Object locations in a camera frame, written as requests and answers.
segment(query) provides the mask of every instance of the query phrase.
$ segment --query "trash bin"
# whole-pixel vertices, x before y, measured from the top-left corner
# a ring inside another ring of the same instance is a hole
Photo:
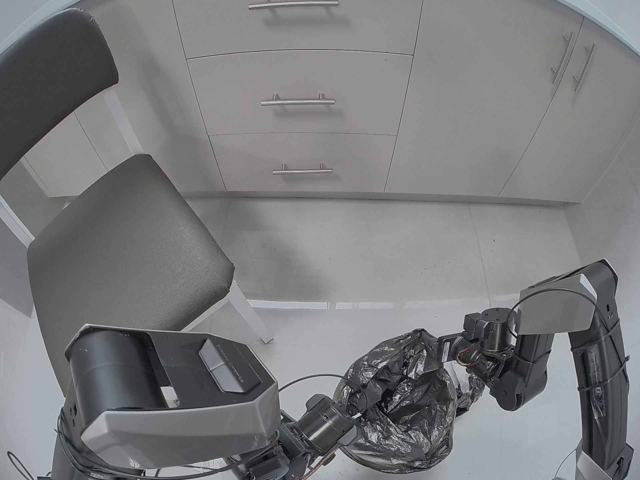
[[[357,463],[386,473],[427,470],[453,448],[453,421],[469,410],[484,384],[469,376],[454,383],[438,359],[438,340],[424,329],[383,341],[345,373],[366,392],[341,381],[333,395],[362,412],[361,434],[342,451]]]

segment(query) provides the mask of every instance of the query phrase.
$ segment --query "drawer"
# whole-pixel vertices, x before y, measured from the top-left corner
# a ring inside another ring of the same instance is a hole
[[[236,53],[188,62],[209,135],[396,135],[411,59],[388,53],[297,50]],[[289,100],[316,99],[320,93],[335,104],[260,104],[274,94]]]
[[[336,133],[210,137],[228,191],[384,192],[395,136]],[[333,172],[273,174],[274,170]]]
[[[422,0],[327,0],[338,5],[249,9],[264,1],[173,0],[187,58],[299,48],[412,54],[422,8]]]

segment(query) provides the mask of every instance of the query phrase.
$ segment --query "drawer handle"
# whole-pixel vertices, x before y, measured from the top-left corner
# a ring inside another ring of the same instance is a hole
[[[584,47],[585,50],[589,53],[589,57],[587,57],[587,62],[584,63],[584,68],[582,68],[582,73],[580,73],[580,78],[577,76],[573,76],[573,80],[575,81],[575,89],[574,91],[580,91],[580,87],[582,87],[582,83],[584,82],[585,76],[587,76],[587,71],[589,70],[589,66],[591,65],[591,60],[593,60],[593,54],[596,53],[596,44],[594,43],[591,48],[588,46]]]
[[[338,0],[301,0],[299,2],[272,2],[265,0],[261,4],[250,4],[249,10],[277,9],[279,7],[338,7]]]
[[[320,164],[320,169],[289,169],[287,164],[282,164],[282,169],[271,171],[272,174],[322,174],[333,172],[333,169],[327,169],[324,164]]]
[[[571,34],[569,34],[569,37],[567,37],[567,36],[562,36],[562,37],[566,41],[566,48],[564,49],[564,53],[562,54],[562,59],[560,59],[560,64],[558,64],[558,67],[557,68],[556,67],[552,67],[551,68],[551,71],[555,75],[554,76],[554,82],[553,82],[554,85],[556,85],[556,83],[560,82],[560,79],[562,78],[562,75],[564,75],[564,69],[566,69],[566,66],[564,65],[564,62],[568,58],[569,50],[571,50],[571,44],[573,43],[573,32],[571,32]]]
[[[272,99],[262,100],[260,105],[263,107],[281,105],[335,105],[335,100],[325,97],[324,92],[321,92],[315,100],[281,100],[278,93],[274,93]]]

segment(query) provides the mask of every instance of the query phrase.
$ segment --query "tiled floor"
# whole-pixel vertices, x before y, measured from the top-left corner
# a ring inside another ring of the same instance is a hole
[[[558,208],[297,199],[189,202],[235,263],[236,280],[249,299],[301,302],[257,309],[275,334],[268,345],[256,342],[230,306],[198,327],[252,342],[281,383],[309,373],[343,373],[379,341],[413,328],[434,335],[457,332],[464,314],[506,305],[528,284],[579,265]],[[35,320],[12,315],[0,323],[0,424],[10,430],[0,432],[0,445],[16,451],[33,473],[44,474],[60,390]],[[415,477],[551,478],[580,438],[575,372],[565,338],[556,340],[542,395],[506,413],[485,393],[456,422],[450,457]],[[299,416],[309,396],[332,394],[334,386],[332,380],[311,380],[292,387],[283,393],[282,407]],[[0,459],[0,477],[14,478],[5,462]],[[571,462],[565,464],[565,476]],[[316,477],[389,478],[342,455]]]

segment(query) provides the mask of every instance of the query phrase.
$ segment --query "gray upholstered chair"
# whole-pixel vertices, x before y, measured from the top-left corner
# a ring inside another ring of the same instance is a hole
[[[271,339],[233,281],[231,261],[153,158],[134,154],[139,143],[109,89],[117,82],[100,28],[80,9],[53,15],[0,54],[0,179],[105,90],[133,153],[36,238],[0,198],[0,216],[28,245],[36,315],[63,390],[70,377],[63,352],[85,323],[184,330],[230,300],[262,340]]]

